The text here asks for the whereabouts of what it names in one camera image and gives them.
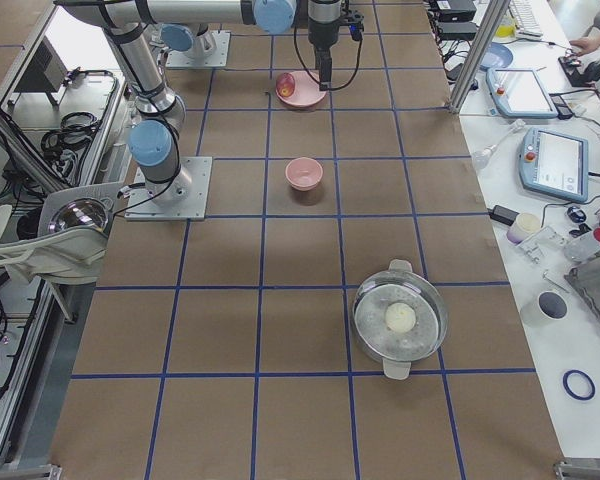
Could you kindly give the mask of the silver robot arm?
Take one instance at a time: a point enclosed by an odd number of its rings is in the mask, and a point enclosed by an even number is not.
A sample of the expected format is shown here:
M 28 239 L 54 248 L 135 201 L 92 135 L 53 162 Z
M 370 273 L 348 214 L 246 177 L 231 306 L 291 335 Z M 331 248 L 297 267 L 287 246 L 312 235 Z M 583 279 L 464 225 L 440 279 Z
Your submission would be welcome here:
M 144 28 L 155 24 L 255 25 L 269 35 L 291 28 L 308 30 L 313 47 L 318 86 L 332 88 L 331 48 L 339 32 L 348 28 L 354 41 L 363 39 L 363 16 L 346 1 L 56 1 L 75 19 L 100 28 L 135 92 L 135 105 L 144 118 L 182 111 L 182 103 L 157 66 L 144 37 Z
M 187 194 L 191 183 L 183 171 L 179 137 L 186 118 L 182 98 L 166 89 L 166 99 L 142 98 L 148 111 L 129 134 L 128 147 L 148 197 L 158 205 L 174 205 Z

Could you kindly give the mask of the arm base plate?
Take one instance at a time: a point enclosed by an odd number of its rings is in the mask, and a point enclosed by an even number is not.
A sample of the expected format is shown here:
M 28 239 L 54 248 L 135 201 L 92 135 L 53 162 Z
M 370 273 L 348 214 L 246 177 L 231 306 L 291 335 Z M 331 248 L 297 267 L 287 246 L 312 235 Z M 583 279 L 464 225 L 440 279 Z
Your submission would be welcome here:
M 139 167 L 135 183 L 144 186 L 133 189 L 128 207 L 123 212 L 128 221 L 203 221 L 212 173 L 211 157 L 182 157 L 180 172 L 168 189 L 166 185 L 147 183 Z
M 180 25 L 166 25 L 162 40 L 168 47 L 167 69 L 197 70 L 223 68 L 227 64 L 231 34 L 227 30 L 207 30 L 196 35 Z

